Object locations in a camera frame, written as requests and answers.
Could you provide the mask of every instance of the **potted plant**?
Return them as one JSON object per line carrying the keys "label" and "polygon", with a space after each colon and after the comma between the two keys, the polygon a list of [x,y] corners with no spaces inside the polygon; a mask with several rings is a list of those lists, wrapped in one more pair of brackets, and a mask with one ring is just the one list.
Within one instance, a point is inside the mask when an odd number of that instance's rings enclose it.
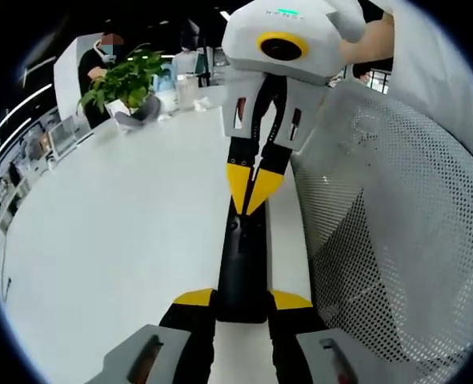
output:
{"label": "potted plant", "polygon": [[150,114],[158,113],[156,108],[159,109],[160,104],[152,95],[152,83],[155,75],[163,76],[167,72],[162,68],[164,62],[159,52],[138,50],[125,62],[109,69],[104,77],[92,81],[89,91],[79,102],[83,106],[94,103],[103,112],[111,103],[120,100],[129,114],[142,122]]}

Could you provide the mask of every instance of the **white desk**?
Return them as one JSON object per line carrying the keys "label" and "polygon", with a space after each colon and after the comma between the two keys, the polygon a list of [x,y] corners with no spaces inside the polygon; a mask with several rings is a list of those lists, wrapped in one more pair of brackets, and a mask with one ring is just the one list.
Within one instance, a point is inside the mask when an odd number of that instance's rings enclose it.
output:
{"label": "white desk", "polygon": [[[223,88],[208,92],[221,102]],[[6,312],[50,382],[85,382],[180,294],[216,288],[228,146],[219,108],[126,136],[109,121],[34,186],[7,239]],[[270,208],[272,286],[309,298],[291,169]],[[277,382],[267,325],[218,324],[215,354],[210,382]]]}
{"label": "white desk", "polygon": [[13,216],[9,212],[9,205],[12,203],[14,198],[19,196],[24,200],[25,196],[31,190],[31,186],[38,182],[42,173],[47,169],[46,160],[44,158],[37,160],[32,164],[30,170],[28,170],[22,176],[22,180],[16,188],[12,186],[9,188],[9,193],[3,200],[2,207],[0,209],[0,299],[3,300],[5,297],[6,287],[8,283],[8,277],[4,273],[4,258],[5,253],[5,242],[7,233],[10,230],[10,224],[12,223]]}

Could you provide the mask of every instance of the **yellow robot part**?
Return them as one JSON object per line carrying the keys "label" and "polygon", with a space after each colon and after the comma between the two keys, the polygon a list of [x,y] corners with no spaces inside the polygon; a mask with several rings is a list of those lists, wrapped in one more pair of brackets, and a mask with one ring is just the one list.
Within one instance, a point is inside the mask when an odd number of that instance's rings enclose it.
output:
{"label": "yellow robot part", "polygon": [[251,215],[263,204],[267,198],[279,189],[283,183],[284,175],[270,172],[269,170],[259,170],[252,190],[251,201],[247,208],[247,214]]}
{"label": "yellow robot part", "polygon": [[297,310],[300,308],[312,308],[313,306],[309,300],[297,294],[288,294],[281,290],[272,290],[271,293],[274,295],[275,306],[277,306],[278,310]]}
{"label": "yellow robot part", "polygon": [[279,61],[292,61],[309,54],[309,43],[300,36],[282,31],[269,31],[257,40],[258,49]]}
{"label": "yellow robot part", "polygon": [[186,292],[176,298],[174,304],[182,304],[184,306],[209,306],[211,292],[213,292],[211,288]]}
{"label": "yellow robot part", "polygon": [[227,180],[229,180],[230,194],[233,197],[234,206],[238,214],[243,212],[243,203],[250,177],[250,167],[227,164]]}

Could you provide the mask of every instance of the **green leaves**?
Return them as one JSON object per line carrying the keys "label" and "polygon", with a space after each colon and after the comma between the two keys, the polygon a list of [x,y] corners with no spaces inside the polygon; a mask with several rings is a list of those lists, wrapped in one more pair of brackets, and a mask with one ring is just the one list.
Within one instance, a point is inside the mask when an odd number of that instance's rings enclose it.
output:
{"label": "green leaves", "polygon": [[121,62],[108,70],[104,78],[94,80],[90,90],[80,99],[83,106],[94,103],[101,112],[105,104],[120,99],[128,108],[139,108],[152,90],[153,76],[166,73],[160,52],[139,50],[133,60]]}

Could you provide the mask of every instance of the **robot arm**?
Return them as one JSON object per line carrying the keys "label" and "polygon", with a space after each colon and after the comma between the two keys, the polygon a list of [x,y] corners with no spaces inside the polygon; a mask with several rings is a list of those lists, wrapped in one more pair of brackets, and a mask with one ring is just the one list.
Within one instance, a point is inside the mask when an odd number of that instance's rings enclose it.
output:
{"label": "robot arm", "polygon": [[[295,8],[276,0],[251,2],[231,15],[222,42],[231,65],[222,107],[224,130],[232,137],[227,177],[238,214],[251,215],[280,187],[291,152],[302,148],[315,126],[325,85],[344,66],[342,38],[358,41],[365,29],[356,0],[291,4]],[[272,101],[277,114],[253,179],[261,118]],[[241,105],[242,128],[235,129]]]}

